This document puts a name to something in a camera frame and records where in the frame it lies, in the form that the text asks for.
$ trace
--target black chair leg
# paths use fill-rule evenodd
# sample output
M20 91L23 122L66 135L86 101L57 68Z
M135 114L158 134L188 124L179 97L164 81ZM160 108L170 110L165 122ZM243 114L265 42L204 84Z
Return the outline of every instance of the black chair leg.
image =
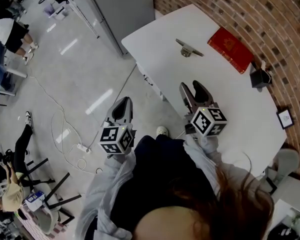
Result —
M28 170L28 175L30 175L31 173L33 173L36 169L38 169L40 166L42 166L43 164L45 164L46 162L48 162L48 158L44 159L42 162L38 163L36 166L34 166L32 169Z
M65 205L65 204L70 203L70 202L72 202L72 201L74 201L74 200L76 200L76 199L79 199L79 198L81 198L81 195L80 195L80 194L78 194L78 195L76 195L76 196L74 196L74 197L71 197L71 198L69 198L69 199L63 200L63 201L61 201L61 202L57 202L57 203L54 203L54 204L52 204L52 205L48 205L48 208L51 210L51 209L54 209L54 208L56 208L56 207L58 207L58 206L63 206L63 205Z
M68 172L62 180L51 190L51 192L45 197L44 201L47 202L52 195L60 188L60 186L66 181L66 179L70 176L70 173Z
M26 166L30 166L30 165L32 165L34 163L34 161L32 160L31 162L28 162L27 164L26 164Z
M44 159L42 162L38 163L36 166L34 166L32 169L28 170L27 173L22 175L22 177L19 179L19 181L23 180L25 177L29 176L31 173L33 173L36 169L38 169L40 166L48 162L48 158Z
M60 208L59 212L68 217L68 219L66 219L64 222L61 222L62 225L69 224L75 218L74 216L69 214L67 211L65 211L65 209L63 209L63 208Z

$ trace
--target metal bracket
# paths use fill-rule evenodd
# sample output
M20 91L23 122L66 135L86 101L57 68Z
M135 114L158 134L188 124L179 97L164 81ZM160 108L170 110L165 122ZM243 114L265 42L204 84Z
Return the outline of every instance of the metal bracket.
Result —
M199 52L198 50L192 48L190 45L188 45L188 44L182 42L181 40L176 39L175 41L176 41L179 45L182 46L182 49L181 49L181 54L182 54L182 56L184 56L184 57L186 57L186 58L187 58L187 57L190 57L191 54L196 54L196 55L199 55L199 56L201 56L201 57L204 56L201 52Z

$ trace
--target long brown hair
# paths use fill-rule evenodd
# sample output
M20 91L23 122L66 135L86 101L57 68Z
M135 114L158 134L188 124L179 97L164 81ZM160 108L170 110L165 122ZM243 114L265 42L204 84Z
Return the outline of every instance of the long brown hair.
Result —
M196 211L197 222L193 229L197 239L263 239L274 212L270 195L260 186L253 186L257 182L254 177L250 180L249 172L239 185L221 167L216 168L216 174L220 189L217 196L208 201L204 193L198 194L197 190L202 189L199 180L191 183L177 180L173 187L174 194Z

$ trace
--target black small box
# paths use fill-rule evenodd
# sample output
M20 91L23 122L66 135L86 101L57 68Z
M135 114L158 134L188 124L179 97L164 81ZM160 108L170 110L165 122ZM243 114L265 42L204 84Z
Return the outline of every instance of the black small box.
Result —
M252 88L263 88L272 84L271 76L262 69L250 74Z

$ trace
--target white cable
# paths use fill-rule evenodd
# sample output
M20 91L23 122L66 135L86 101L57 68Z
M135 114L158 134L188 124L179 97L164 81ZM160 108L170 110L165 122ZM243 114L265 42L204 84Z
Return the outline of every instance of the white cable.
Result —
M178 137L175 137L174 139L178 139L182 134L185 133L185 131L186 131L186 130L184 130L183 132L181 132L181 133L178 135Z
M137 64L134 65L132 71L130 72L130 74L129 74L128 77L126 78L126 80L125 80L125 82L124 82L124 84L123 84L121 90L119 91L117 97L115 98L114 103L116 103L116 101L117 101L119 95L121 94L122 90L124 89L124 87L125 87L125 85L126 85L128 79L130 78L131 74L132 74L133 71L135 70L136 66L137 66ZM57 112L54 112L54 114L52 115L52 118L51 118L51 122L50 122L51 136L52 136L52 140L53 140L53 144L54 144L55 148L63 155L64 160L65 160L70 166L72 166L73 168L75 168L75 169L77 169L77 170L80 170L80 171L82 171L82 172L85 172L85 173L88 173L88 174L95 175L95 174L92 173L92 172L89 172L89 171L84 170L84 169L86 168L86 166L87 166L87 161L86 161L85 159L80 158L80 159L77 161L76 166L74 166L72 163L70 163L70 162L67 160L66 155L68 155L68 154L72 151L72 149L74 148L74 146L75 146L76 144L74 144L66 154L64 153L64 147L63 147L63 134L64 134L64 124L65 124L65 122L66 122L66 123L74 130L74 132L76 133L76 135L77 135L78 138L79 138L80 144L82 145L81 137L80 137L79 133L77 132L77 130L76 130L76 129L75 129L75 128L67 121L67 120L66 120L65 109L64 109L64 108L63 108L63 107L62 107L62 106L61 106L61 105L60 105L60 104L59 104L59 103L58 103L51 95L49 95L49 94L46 92L45 88L40 84L39 80L38 80L35 76L29 76L29 78L35 79L36 82L38 83L38 85L43 89L44 93L45 93L50 99L52 99L52 100L54 101L55 104L57 104L57 105L61 108L61 109L58 109L58 111L61 111L61 112L62 112L61 150L60 150L60 149L57 147L57 145L56 145L55 138L54 138L54 134L53 134L53 131L52 131L52 121L53 121L53 118L54 118L54 116L55 116L55 114L56 114ZM96 135L94 136L94 138L93 138L91 144L88 146L88 149L89 149L89 148L93 145L93 143L95 142L98 133L99 133L99 131L96 132ZM80 160L83 160L83 161L85 162L84 168L80 168L80 167L78 166Z
M83 168L80 168L80 167L79 167L79 162L80 162L81 160L84 161L84 163L85 163ZM80 170L83 170L84 168L87 167L87 161L84 160L83 158L80 158L80 159L78 160L78 162L76 162L76 166L77 166Z
M67 158L66 158L66 155L67 154L69 154L70 153L70 151L74 148L74 146L76 145L76 144L74 144L72 147L71 147L71 149L65 154L64 153L64 147L63 147L63 132L64 132L64 124L65 124L65 122L74 130L74 132L76 133L76 135L78 136L78 138L79 138L79 141L80 141L80 144L82 145L82 140L81 140L81 138L80 138L80 135L79 135L79 133L77 132L77 130L66 120L66 117L65 117L65 109L63 108L63 106L61 106L51 95L49 95L47 92L46 92L46 90L45 90L45 88L40 84L40 82L38 81L38 79L35 77L35 76L29 76L29 78L33 78L33 79L35 79L36 80L36 82L38 83L38 85L43 89L43 91L44 91L44 93L50 98L50 99L52 99L53 101L54 101L54 103L55 104L57 104L61 109L58 109L58 111L61 111L62 112L62 129L61 129L61 150L57 147L57 145L56 145L56 142L55 142L55 138L54 138L54 134L53 134L53 131L52 131L52 120L53 120L53 118L54 118L54 116L55 116L55 114L56 114L56 112L53 114L53 116L52 116L52 118L51 118L51 122L50 122L50 129L51 129L51 136L52 136L52 140L53 140L53 144L54 144L54 146L55 146L55 148L63 155L63 158L64 158L64 160L67 162L67 164L69 164L70 166L72 166L73 168L75 168L76 170L79 170L79 171L82 171L82 172L85 172L85 173L88 173L88 174L92 174L92 175L95 175L94 173L92 173L92 172L90 172L90 171L86 171L86 170L83 170L83 169L81 169L81 168L79 168L79 167L76 167L76 166L74 166L72 163L70 163L68 160L67 160Z

